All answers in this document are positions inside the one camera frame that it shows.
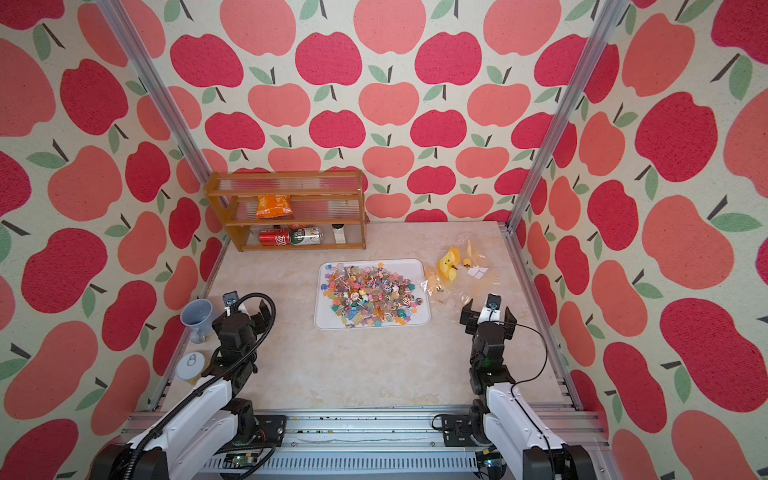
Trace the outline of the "ziploc bag of yellow candies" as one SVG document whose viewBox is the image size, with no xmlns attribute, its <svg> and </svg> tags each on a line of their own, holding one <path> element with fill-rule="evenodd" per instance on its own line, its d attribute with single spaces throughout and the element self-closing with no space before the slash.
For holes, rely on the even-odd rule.
<svg viewBox="0 0 768 480">
<path fill-rule="evenodd" d="M 424 266 L 422 287 L 431 301 L 461 308 L 471 301 L 484 302 L 488 294 L 501 293 L 499 270 L 478 249 L 472 237 L 460 236 Z"/>
</svg>

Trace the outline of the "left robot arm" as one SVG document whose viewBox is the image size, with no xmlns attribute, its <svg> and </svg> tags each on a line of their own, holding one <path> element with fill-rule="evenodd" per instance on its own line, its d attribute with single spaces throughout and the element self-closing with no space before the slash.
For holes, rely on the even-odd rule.
<svg viewBox="0 0 768 480">
<path fill-rule="evenodd" d="M 213 332 L 220 345 L 194 389 L 125 445 L 109 445 L 93 461 L 93 479 L 191 479 L 225 445 L 245 449 L 257 437 L 252 402 L 238 393 L 257 372 L 257 349 L 277 319 L 273 299 L 234 292 L 223 314 L 207 299 L 188 303 L 180 320 L 190 335 Z"/>
</svg>

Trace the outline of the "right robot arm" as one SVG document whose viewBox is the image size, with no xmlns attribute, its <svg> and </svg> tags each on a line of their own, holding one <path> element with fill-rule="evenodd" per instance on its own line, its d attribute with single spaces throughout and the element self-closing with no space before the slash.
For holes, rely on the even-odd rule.
<svg viewBox="0 0 768 480">
<path fill-rule="evenodd" d="M 506 366 L 505 342 L 520 325 L 501 297 L 490 293 L 478 311 L 467 303 L 460 324 L 472 337 L 469 378 L 478 400 L 470 410 L 470 424 L 475 442 L 494 447 L 516 479 L 595 479 L 589 453 L 546 426 Z"/>
</svg>

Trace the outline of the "orange snack bag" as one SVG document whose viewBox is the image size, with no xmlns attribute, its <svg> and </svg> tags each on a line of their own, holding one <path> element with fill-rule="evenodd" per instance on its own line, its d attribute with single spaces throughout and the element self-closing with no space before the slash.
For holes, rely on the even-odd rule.
<svg viewBox="0 0 768 480">
<path fill-rule="evenodd" d="M 293 209 L 287 195 L 263 195 L 257 200 L 255 216 L 258 219 L 290 217 Z"/>
</svg>

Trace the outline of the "grey blue mug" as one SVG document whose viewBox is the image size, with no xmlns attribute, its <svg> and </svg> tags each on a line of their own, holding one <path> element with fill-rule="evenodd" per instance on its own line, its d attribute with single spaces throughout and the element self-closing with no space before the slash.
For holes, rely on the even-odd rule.
<svg viewBox="0 0 768 480">
<path fill-rule="evenodd" d="M 213 304 L 207 299 L 190 301 L 181 311 L 180 321 L 189 334 L 189 341 L 202 344 L 213 332 Z"/>
</svg>

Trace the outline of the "red soda can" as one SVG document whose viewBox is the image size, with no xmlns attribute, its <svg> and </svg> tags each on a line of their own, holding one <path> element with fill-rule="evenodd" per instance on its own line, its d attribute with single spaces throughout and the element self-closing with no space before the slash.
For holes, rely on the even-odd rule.
<svg viewBox="0 0 768 480">
<path fill-rule="evenodd" d="M 258 232 L 258 240 L 261 246 L 277 247 L 289 246 L 291 244 L 290 229 L 263 229 Z"/>
</svg>

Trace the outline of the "green soda can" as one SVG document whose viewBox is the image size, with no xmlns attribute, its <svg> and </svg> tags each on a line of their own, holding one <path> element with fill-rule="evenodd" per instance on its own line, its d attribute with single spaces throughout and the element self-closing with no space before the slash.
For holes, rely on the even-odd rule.
<svg viewBox="0 0 768 480">
<path fill-rule="evenodd" d="M 293 246 L 320 245 L 323 231 L 318 227 L 305 227 L 290 230 L 290 244 Z"/>
</svg>

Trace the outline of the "wooden shelf rack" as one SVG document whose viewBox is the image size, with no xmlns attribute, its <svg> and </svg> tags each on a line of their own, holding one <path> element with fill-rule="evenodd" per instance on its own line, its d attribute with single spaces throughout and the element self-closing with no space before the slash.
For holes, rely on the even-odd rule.
<svg viewBox="0 0 768 480">
<path fill-rule="evenodd" d="M 204 194 L 240 252 L 367 247 L 358 170 L 214 173 Z"/>
</svg>

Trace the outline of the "small white bottle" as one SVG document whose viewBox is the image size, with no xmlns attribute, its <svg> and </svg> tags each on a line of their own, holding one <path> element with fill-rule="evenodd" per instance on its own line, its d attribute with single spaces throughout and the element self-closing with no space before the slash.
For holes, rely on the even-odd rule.
<svg viewBox="0 0 768 480">
<path fill-rule="evenodd" d="M 346 234 L 345 234 L 345 225 L 344 224 L 333 224 L 333 236 L 334 241 L 338 245 L 346 244 Z"/>
</svg>

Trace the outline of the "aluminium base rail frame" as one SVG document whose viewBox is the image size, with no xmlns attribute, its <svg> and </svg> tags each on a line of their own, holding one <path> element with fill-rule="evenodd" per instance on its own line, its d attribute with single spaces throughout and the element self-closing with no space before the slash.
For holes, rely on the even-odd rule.
<svg viewBox="0 0 768 480">
<path fill-rule="evenodd" d="M 254 411 L 257 437 L 245 449 L 225 445 L 195 477 L 464 472 L 482 479 L 516 479 L 494 447 L 475 442 L 470 424 L 473 403 L 437 409 Z M 560 405 L 530 406 L 554 434 L 589 453 L 595 479 L 618 477 L 617 464 L 595 414 Z M 135 427 L 130 439 L 118 445 L 127 444 L 161 417 L 150 426 Z"/>
</svg>

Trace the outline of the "left aluminium corner post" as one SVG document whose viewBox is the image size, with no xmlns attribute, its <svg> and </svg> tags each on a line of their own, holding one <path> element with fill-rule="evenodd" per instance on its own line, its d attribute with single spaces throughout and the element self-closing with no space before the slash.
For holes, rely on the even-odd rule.
<svg viewBox="0 0 768 480">
<path fill-rule="evenodd" d="M 205 162 L 205 157 L 193 139 L 187 122 L 173 95 L 155 68 L 153 59 L 146 49 L 138 30 L 131 22 L 127 10 L 120 1 L 98 0 L 96 4 L 137 72 L 137 76 L 144 82 L 155 106 L 169 127 L 171 136 L 176 141 L 179 149 L 185 154 L 196 178 L 202 185 L 205 185 L 211 174 Z"/>
</svg>

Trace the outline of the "aluminium corner post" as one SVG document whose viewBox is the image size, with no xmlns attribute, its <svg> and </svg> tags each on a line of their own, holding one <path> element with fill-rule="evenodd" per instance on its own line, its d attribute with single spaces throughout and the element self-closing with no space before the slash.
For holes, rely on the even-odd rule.
<svg viewBox="0 0 768 480">
<path fill-rule="evenodd" d="M 542 146 L 533 157 L 521 193 L 516 197 L 505 232 L 515 232 L 519 221 L 522 219 L 525 209 L 530 205 L 530 200 L 536 187 L 543 177 L 548 162 L 553 158 L 555 148 L 558 146 L 565 128 L 570 121 L 570 116 L 576 110 L 579 102 L 586 99 L 586 85 L 590 80 L 602 54 L 612 38 L 620 22 L 623 11 L 630 5 L 627 0 L 601 1 L 603 9 L 598 13 L 584 50 L 575 66 L 572 77 L 564 90 L 557 110 L 543 139 Z"/>
<path fill-rule="evenodd" d="M 146 49 L 138 30 L 131 22 L 127 10 L 120 1 L 98 0 L 96 4 L 137 72 L 137 76 L 144 82 L 155 106 L 169 127 L 171 136 L 176 141 L 179 149 L 185 154 L 196 178 L 202 185 L 205 185 L 211 174 L 205 162 L 205 157 L 193 139 L 187 122 L 173 95 L 155 68 L 153 59 Z"/>
</svg>

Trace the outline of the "right aluminium corner post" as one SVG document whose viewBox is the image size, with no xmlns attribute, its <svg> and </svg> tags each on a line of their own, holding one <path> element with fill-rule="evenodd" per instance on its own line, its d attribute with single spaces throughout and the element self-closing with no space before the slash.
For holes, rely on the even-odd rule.
<svg viewBox="0 0 768 480">
<path fill-rule="evenodd" d="M 553 158 L 555 148 L 558 146 L 565 128 L 570 121 L 570 116 L 576 110 L 579 102 L 586 99 L 586 85 L 590 80 L 602 54 L 612 38 L 620 22 L 623 11 L 630 5 L 627 0 L 601 1 L 603 9 L 598 13 L 584 50 L 575 66 L 572 77 L 564 90 L 557 110 L 543 139 L 542 146 L 533 157 L 521 193 L 516 197 L 505 232 L 515 232 L 519 221 L 522 219 L 525 209 L 530 205 L 530 200 L 536 187 L 543 177 L 548 162 Z"/>
</svg>

